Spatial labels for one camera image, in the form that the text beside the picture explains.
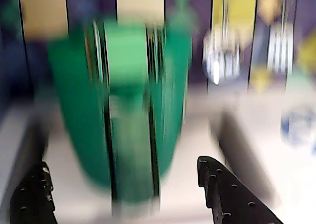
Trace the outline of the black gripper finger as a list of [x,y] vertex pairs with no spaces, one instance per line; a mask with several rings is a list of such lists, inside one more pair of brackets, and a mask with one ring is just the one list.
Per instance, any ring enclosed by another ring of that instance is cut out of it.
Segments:
[[222,163],[198,158],[198,184],[215,224],[282,224],[283,222]]
[[10,200],[12,224],[57,224],[52,197],[53,183],[46,162],[30,168]]

